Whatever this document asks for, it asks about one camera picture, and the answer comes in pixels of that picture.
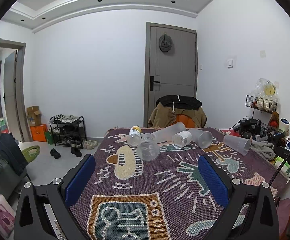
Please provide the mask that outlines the grey towel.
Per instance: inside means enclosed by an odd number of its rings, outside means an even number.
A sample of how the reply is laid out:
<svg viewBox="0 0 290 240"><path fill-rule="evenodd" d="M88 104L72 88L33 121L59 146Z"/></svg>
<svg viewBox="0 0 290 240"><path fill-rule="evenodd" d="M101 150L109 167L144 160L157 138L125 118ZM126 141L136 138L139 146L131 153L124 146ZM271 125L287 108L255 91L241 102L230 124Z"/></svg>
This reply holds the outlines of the grey towel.
<svg viewBox="0 0 290 240"><path fill-rule="evenodd" d="M267 159L268 161L272 161L276 156L274 152L274 144L271 142L266 141L258 142L253 140L251 142L250 148L259 155L261 155L262 157L264 157L265 159Z"/></svg>

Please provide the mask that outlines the frosted cup front left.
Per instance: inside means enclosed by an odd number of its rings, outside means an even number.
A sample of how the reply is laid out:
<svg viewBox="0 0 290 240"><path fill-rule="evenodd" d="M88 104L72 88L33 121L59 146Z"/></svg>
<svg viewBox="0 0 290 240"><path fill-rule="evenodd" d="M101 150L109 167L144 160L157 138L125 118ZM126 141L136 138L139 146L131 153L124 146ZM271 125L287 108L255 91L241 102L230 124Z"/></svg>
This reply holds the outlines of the frosted cup front left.
<svg viewBox="0 0 290 240"><path fill-rule="evenodd" d="M136 148L136 153L142 161L153 161L159 156L159 146L152 134L142 135L142 139Z"/></svg>

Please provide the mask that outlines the cardboard box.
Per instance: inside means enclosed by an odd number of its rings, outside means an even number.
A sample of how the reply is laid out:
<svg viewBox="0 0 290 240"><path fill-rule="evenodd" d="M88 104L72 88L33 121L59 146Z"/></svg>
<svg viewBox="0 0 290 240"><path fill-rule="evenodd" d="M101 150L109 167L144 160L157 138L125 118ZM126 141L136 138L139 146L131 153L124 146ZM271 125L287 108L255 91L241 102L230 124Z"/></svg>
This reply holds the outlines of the cardboard box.
<svg viewBox="0 0 290 240"><path fill-rule="evenodd" d="M30 126L39 126L41 125L41 116L42 113L39 109L39 106L30 106L26 109L28 122Z"/></svg>

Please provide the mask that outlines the white tape roll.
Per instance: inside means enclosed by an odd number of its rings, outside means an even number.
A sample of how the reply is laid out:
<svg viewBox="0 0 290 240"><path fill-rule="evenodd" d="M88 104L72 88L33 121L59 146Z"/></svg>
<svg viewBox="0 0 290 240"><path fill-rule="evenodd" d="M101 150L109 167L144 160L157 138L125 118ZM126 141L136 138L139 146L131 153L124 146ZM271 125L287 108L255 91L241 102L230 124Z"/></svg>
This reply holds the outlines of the white tape roll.
<svg viewBox="0 0 290 240"><path fill-rule="evenodd" d="M280 122L279 122L279 129L285 132L289 131L289 126L290 126L290 122L285 119L285 118L281 118Z"/></svg>

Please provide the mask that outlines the tall frosted plastic cup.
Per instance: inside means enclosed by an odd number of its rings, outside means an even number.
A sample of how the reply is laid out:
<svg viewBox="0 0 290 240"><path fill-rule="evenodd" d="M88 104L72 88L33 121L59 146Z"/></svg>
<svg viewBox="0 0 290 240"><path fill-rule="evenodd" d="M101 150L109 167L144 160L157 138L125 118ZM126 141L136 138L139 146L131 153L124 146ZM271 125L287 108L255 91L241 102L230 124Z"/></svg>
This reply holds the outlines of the tall frosted plastic cup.
<svg viewBox="0 0 290 240"><path fill-rule="evenodd" d="M172 137L180 132L186 130L185 125L182 122L177 122L166 128L159 129L152 133L153 138L159 144L166 141L171 141Z"/></svg>

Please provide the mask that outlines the clear bottle with yellow cap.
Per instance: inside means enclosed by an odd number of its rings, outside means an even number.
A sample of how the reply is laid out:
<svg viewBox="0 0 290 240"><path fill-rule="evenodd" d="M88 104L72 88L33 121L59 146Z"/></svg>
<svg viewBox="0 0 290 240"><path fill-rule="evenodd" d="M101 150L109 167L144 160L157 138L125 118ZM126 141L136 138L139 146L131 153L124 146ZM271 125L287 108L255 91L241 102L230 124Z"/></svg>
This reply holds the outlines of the clear bottle with yellow cap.
<svg viewBox="0 0 290 240"><path fill-rule="evenodd" d="M130 147L135 148L138 146L142 139L142 130L138 126L133 126L130 131L129 135L127 137L127 143Z"/></svg>

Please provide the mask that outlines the patterned purple woven tablecloth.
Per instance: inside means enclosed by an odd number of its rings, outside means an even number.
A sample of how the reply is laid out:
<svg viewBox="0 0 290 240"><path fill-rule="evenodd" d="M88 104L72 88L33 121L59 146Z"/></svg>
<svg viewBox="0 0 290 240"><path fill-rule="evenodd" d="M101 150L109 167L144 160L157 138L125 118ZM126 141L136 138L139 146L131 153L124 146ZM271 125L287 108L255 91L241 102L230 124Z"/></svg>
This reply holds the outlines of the patterned purple woven tablecloth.
<svg viewBox="0 0 290 240"><path fill-rule="evenodd" d="M198 159L208 155L230 178L245 185L270 185L273 198L287 177L277 174L267 159L250 149L246 156L223 142L210 129L212 144L195 142L176 148L159 143L159 156L142 161L127 143L126 129L112 129L93 155L95 170L77 203L70 207L89 239L205 239L221 214L198 170Z"/></svg>

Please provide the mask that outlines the white light switch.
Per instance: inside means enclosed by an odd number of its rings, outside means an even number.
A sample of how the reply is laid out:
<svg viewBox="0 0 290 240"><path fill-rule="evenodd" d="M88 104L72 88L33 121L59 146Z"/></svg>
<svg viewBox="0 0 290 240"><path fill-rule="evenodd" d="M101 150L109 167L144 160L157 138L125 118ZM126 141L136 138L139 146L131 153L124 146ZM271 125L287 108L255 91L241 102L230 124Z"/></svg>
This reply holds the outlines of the white light switch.
<svg viewBox="0 0 290 240"><path fill-rule="evenodd" d="M234 67L234 59L228 59L227 68L233 68L233 67Z"/></svg>

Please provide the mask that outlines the black shoe rack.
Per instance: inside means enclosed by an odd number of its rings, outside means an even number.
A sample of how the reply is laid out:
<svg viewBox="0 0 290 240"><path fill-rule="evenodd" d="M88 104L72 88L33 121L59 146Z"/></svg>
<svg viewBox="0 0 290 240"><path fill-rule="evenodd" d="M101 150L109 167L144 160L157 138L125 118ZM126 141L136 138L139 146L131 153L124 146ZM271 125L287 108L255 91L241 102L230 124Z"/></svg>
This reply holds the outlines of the black shoe rack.
<svg viewBox="0 0 290 240"><path fill-rule="evenodd" d="M83 116L56 115L48 121L54 145L83 148L87 141Z"/></svg>

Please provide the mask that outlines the green slipper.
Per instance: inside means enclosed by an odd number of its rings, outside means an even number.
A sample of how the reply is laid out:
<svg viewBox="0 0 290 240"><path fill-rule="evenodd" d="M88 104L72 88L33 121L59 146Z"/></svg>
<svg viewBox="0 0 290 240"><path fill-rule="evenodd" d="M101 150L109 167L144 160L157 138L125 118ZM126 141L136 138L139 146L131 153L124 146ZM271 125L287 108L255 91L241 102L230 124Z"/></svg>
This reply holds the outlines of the green slipper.
<svg viewBox="0 0 290 240"><path fill-rule="evenodd" d="M41 148L39 145L34 145L34 146L28 147L26 149L23 149L22 153L23 153L26 161L28 163L31 163L40 154L40 150L41 150Z"/></svg>

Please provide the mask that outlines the frosted cup at right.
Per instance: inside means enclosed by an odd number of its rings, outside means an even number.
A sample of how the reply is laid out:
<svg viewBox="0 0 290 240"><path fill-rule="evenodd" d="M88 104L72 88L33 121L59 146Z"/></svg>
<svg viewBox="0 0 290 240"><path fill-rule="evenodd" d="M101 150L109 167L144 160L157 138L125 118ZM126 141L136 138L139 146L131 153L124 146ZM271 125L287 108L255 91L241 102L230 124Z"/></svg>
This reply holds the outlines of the frosted cup at right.
<svg viewBox="0 0 290 240"><path fill-rule="evenodd" d="M223 142L236 152L246 156L250 149L252 140L227 134L224 136Z"/></svg>

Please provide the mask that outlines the clear glass with white label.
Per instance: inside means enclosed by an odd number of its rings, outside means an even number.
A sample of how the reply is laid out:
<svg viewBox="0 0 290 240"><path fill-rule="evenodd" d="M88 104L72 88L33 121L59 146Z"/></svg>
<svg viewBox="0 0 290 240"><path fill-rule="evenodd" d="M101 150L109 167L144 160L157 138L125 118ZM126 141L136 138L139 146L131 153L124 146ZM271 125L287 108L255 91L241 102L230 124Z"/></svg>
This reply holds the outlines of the clear glass with white label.
<svg viewBox="0 0 290 240"><path fill-rule="evenodd" d="M188 131L179 132L172 136L172 144L176 148L184 148L190 144L192 135Z"/></svg>

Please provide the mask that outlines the orange box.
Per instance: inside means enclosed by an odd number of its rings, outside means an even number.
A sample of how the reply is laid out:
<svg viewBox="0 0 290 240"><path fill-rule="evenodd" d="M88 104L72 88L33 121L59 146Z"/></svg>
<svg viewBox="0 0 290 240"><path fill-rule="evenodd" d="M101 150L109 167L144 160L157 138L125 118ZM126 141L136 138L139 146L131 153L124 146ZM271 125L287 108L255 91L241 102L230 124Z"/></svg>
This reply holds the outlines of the orange box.
<svg viewBox="0 0 290 240"><path fill-rule="evenodd" d="M33 141L46 142L45 133L48 131L46 124L31 126L30 129Z"/></svg>

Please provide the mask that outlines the brown plush toy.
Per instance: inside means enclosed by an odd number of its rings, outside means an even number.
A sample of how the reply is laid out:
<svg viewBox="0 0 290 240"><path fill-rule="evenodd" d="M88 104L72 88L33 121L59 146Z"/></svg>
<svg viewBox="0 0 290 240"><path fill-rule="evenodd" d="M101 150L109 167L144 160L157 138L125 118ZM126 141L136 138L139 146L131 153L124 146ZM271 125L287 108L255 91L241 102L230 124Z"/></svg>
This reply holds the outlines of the brown plush toy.
<svg viewBox="0 0 290 240"><path fill-rule="evenodd" d="M279 128L279 113L273 112L272 116L268 122L268 126L278 129Z"/></svg>

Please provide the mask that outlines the chair with brown jacket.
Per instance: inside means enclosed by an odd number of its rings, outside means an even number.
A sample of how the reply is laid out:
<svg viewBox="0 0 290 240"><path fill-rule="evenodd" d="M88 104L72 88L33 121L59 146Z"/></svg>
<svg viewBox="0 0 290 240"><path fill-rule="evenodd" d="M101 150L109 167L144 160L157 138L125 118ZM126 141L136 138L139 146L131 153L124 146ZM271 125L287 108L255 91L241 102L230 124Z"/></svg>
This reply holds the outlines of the chair with brown jacket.
<svg viewBox="0 0 290 240"><path fill-rule="evenodd" d="M148 127L165 128L182 122L186 128L204 128L207 116L202 102L192 96L166 95L156 101Z"/></svg>

